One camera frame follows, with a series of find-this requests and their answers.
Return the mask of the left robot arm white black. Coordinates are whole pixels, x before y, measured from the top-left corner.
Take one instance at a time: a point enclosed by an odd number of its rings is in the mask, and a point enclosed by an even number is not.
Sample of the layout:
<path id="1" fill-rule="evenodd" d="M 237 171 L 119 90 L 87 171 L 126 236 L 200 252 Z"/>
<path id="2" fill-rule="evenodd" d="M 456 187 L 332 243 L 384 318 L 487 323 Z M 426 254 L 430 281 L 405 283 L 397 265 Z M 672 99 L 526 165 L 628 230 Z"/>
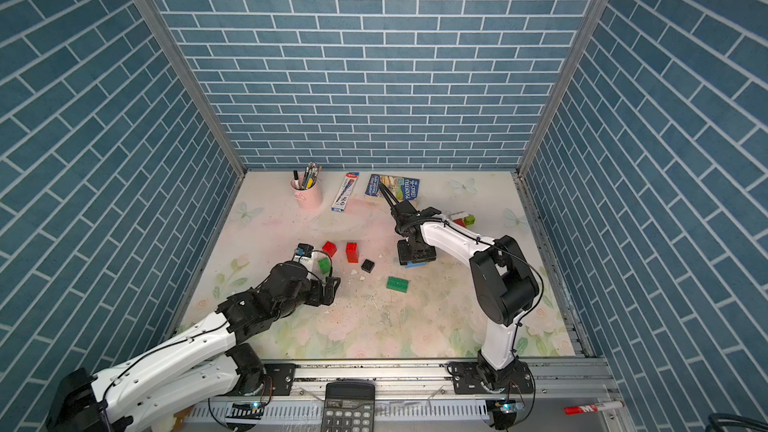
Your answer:
<path id="1" fill-rule="evenodd" d="M 143 431 L 160 418 L 219 395 L 260 395 L 266 369 L 249 339 L 299 306 L 330 306 L 340 287 L 302 263 L 274 266 L 259 285 L 229 296 L 179 335 L 121 364 L 79 368 L 59 383 L 49 431 Z"/>

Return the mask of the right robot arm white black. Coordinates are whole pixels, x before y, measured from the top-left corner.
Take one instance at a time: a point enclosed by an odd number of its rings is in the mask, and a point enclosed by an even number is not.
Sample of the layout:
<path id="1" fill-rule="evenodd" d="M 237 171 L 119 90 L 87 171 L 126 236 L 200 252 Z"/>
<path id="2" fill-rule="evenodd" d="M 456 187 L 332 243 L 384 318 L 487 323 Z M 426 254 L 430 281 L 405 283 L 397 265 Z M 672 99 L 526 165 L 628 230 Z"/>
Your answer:
<path id="1" fill-rule="evenodd" d="M 475 296 L 488 319 L 474 376 L 489 392 L 530 394 L 535 391 L 530 369 L 516 351 L 523 319 L 543 297 L 542 276 L 523 257 L 510 236 L 478 235 L 445 217 L 439 210 L 416 209 L 408 201 L 388 202 L 402 265 L 425 263 L 444 251 L 465 264 Z"/>

